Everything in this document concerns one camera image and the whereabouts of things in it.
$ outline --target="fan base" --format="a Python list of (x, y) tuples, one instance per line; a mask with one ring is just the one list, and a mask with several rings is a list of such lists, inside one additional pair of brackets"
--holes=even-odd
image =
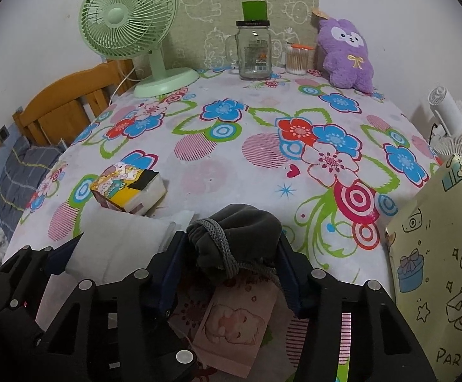
[(199, 79), (199, 74), (188, 67), (172, 68), (166, 70), (166, 77), (155, 79), (153, 76), (140, 81), (135, 89), (136, 98), (153, 98), (165, 95), (194, 83)]

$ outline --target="gray cord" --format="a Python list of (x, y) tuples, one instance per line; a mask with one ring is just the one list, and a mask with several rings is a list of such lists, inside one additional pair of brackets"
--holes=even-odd
[(241, 268), (250, 270), (252, 272), (262, 274), (268, 277), (277, 287), (280, 288), (279, 277), (277, 277), (277, 271), (273, 267), (266, 267), (264, 264), (257, 262), (238, 262), (231, 254), (229, 249), (228, 238), (220, 224), (211, 218), (203, 218), (194, 221), (192, 224), (201, 225), (203, 228), (208, 231), (211, 239), (219, 249), (222, 261), (224, 263), (224, 269), (226, 270), (226, 275), (228, 279), (232, 279), (238, 274)]

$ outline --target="pink paper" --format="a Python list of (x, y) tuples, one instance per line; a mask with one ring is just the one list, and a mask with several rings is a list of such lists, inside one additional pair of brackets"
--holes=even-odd
[(246, 270), (217, 287), (193, 342), (199, 360), (246, 378), (277, 294), (278, 288), (267, 278)]

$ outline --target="orange lid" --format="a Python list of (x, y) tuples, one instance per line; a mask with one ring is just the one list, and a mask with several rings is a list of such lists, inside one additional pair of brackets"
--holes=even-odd
[(294, 49), (314, 50), (314, 47), (304, 46), (302, 44), (292, 44), (291, 47), (293, 47)]

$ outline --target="red heart print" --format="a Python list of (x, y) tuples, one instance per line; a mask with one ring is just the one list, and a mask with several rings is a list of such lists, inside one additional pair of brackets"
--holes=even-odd
[(288, 178), (298, 177), (300, 175), (300, 170), (294, 164), (290, 164), (290, 171), (286, 174)]

